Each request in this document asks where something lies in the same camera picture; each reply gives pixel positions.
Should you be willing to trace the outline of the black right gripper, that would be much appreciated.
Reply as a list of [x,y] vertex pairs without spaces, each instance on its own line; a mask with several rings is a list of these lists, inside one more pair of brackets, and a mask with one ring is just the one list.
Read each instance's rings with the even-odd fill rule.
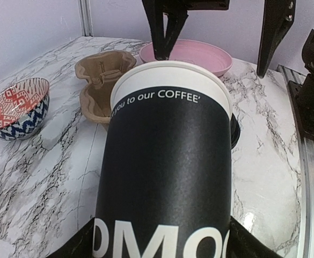
[[[188,18],[188,10],[229,9],[229,0],[143,0],[156,60],[168,60]],[[296,0],[265,0],[257,63],[257,75],[263,78],[273,55],[295,19]]]

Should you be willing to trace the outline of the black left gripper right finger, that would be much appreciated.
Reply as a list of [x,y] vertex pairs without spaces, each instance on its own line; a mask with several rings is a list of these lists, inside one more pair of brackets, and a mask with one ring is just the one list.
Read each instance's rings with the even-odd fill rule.
[[227,257],[237,258],[280,258],[280,255],[262,244],[236,219],[230,219],[226,254]]

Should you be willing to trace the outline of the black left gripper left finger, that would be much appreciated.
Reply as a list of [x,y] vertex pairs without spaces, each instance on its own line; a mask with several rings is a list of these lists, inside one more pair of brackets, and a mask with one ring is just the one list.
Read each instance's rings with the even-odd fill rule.
[[85,224],[61,248],[47,258],[91,258],[93,244],[94,218]]

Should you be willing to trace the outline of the black paper coffee cup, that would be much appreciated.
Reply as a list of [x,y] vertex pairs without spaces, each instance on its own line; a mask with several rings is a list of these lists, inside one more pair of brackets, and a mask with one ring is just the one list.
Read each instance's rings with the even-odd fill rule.
[[111,93],[93,257],[226,257],[229,93],[180,61],[142,64]]

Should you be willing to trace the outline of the black plastic cup lid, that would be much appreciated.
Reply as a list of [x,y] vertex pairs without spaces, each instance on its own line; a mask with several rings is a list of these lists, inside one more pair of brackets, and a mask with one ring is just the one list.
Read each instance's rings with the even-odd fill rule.
[[231,129],[231,148],[233,149],[240,137],[240,126],[234,114],[232,114],[230,120],[230,129]]

